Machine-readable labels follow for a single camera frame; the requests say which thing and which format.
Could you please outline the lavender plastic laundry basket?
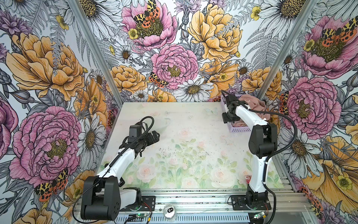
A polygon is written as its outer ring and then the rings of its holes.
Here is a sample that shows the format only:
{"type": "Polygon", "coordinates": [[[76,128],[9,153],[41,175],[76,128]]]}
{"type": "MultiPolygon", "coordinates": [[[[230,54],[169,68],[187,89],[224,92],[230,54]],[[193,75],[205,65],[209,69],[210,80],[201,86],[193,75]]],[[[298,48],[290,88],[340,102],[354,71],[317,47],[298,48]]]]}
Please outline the lavender plastic laundry basket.
{"type": "MultiPolygon", "coordinates": [[[[226,112],[226,100],[225,97],[221,95],[221,107],[222,111],[226,112]]],[[[232,133],[240,133],[240,132],[250,132],[250,129],[247,126],[235,127],[233,123],[226,123],[228,129],[232,133]]]]}

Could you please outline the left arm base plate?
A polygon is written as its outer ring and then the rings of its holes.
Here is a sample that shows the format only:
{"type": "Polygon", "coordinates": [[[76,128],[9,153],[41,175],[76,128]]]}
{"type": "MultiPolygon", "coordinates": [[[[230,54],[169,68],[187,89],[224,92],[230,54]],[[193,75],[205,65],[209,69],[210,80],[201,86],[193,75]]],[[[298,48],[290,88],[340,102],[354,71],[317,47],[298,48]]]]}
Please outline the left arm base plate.
{"type": "Polygon", "coordinates": [[[142,196],[141,205],[129,205],[120,212],[151,212],[155,211],[156,196],[142,196]]]}

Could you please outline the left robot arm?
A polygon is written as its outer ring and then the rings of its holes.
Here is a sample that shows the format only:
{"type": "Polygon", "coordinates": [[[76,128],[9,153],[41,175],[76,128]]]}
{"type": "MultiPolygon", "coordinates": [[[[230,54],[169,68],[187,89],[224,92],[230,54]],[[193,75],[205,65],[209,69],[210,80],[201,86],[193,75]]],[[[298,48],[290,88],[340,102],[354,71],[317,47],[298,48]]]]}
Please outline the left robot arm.
{"type": "Polygon", "coordinates": [[[80,217],[83,220],[114,221],[124,208],[138,209],[142,205],[139,188],[123,188],[123,174],[146,147],[160,140],[160,134],[132,125],[129,135],[119,146],[117,156],[96,176],[84,182],[80,217]]]}

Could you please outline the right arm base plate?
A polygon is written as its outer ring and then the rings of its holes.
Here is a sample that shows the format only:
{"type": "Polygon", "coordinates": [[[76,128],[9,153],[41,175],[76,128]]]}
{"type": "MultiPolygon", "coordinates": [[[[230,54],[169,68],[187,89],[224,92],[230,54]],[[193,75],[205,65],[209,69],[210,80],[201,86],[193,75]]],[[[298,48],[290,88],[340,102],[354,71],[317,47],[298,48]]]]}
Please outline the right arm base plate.
{"type": "Polygon", "coordinates": [[[227,201],[234,211],[269,211],[272,210],[269,201],[254,201],[248,203],[245,195],[231,195],[227,201]]]}

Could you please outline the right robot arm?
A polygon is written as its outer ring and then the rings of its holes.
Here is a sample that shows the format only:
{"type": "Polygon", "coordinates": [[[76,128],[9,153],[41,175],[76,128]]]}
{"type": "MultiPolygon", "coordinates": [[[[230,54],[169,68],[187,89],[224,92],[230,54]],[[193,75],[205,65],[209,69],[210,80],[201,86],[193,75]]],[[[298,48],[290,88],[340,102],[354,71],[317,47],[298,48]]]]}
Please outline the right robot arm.
{"type": "Polygon", "coordinates": [[[249,209],[270,210],[266,181],[269,156],[277,150],[277,127],[262,119],[245,101],[239,101],[235,96],[226,96],[225,102],[225,112],[222,114],[224,123],[242,120],[251,131],[248,146],[253,155],[252,175],[245,196],[245,205],[249,209]]]}

